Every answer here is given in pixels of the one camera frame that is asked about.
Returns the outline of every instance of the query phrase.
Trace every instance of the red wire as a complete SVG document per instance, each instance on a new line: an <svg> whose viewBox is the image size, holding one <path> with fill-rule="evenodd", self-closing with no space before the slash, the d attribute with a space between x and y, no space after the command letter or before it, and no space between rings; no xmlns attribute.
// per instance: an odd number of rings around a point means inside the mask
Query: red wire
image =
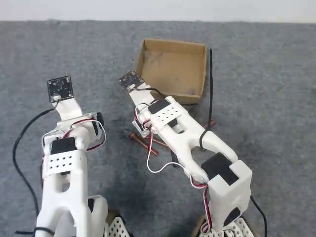
<svg viewBox="0 0 316 237"><path fill-rule="evenodd" d="M91 121L91 122L93 122L93 121L96 121L96 120L95 120L95 119L90 119L90 118L85 118L85 119L82 119L82 120L79 120L79 121L74 122L73 124L71 124L70 128L71 128L73 125L76 125L76 124L81 123L81 122L84 122L84 121ZM68 137L68 135L69 135L69 133L70 133L71 131L72 131L71 129L68 130L68 131L64 134L64 136L62 137L62 139ZM94 150L94 149L99 148L99 147L103 144L103 142L104 142L104 140L103 140L100 144L98 144L98 145L96 145L96 146L87 148L87 151L91 151L91 150Z"/></svg>
<svg viewBox="0 0 316 237"><path fill-rule="evenodd" d="M211 218L211 212L209 211L209 206L208 206L208 200L207 200L207 190L208 190L208 186L204 189L203 192L203 197L204 197L204 202L206 204L206 215L207 215L207 222L208 222L208 227L209 230L211 231L212 228L212 218Z"/></svg>
<svg viewBox="0 0 316 237"><path fill-rule="evenodd" d="M211 219L211 213L209 210L209 206L208 206L208 200L207 200L207 190L208 190L208 185L207 184L196 184L194 183L194 179L191 177L191 181L192 184L197 187L197 188L205 188L203 191L203 201L204 201L204 205L205 205L205 209L206 209L206 215L207 215L207 222L208 222L208 227L209 230L211 230L212 228L212 219Z"/></svg>

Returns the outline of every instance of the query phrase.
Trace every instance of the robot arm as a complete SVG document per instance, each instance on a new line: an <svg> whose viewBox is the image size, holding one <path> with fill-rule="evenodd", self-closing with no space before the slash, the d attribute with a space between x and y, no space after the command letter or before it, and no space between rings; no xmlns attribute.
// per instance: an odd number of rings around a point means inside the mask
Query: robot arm
<svg viewBox="0 0 316 237"><path fill-rule="evenodd" d="M42 138L44 182L37 227L51 230L55 237L107 236L108 205L102 196L88 197L85 156L106 140L102 115L82 114L70 77L48 81L48 92L61 121ZM91 146L99 140L99 145ZM38 229L35 236L51 234Z"/></svg>
<svg viewBox="0 0 316 237"><path fill-rule="evenodd" d="M198 147L205 129L195 121L171 96L155 100L153 90L135 72L129 72L118 82L125 88L136 105L132 124L145 137L150 126L175 153L187 176L207 184L210 194L209 209L212 228L221 231L239 217L248 207L252 171L238 160L236 153L213 132L202 138L203 147L216 153L201 166L192 157L191 149Z"/></svg>

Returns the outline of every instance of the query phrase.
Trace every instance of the open cardboard box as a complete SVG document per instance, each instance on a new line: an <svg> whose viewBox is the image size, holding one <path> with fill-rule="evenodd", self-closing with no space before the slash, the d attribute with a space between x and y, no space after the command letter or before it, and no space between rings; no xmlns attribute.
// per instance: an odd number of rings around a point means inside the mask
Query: open cardboard box
<svg viewBox="0 0 316 237"><path fill-rule="evenodd" d="M205 82L206 56L206 46L201 43L145 39L136 72L151 87L179 103L198 103Z"/></svg>

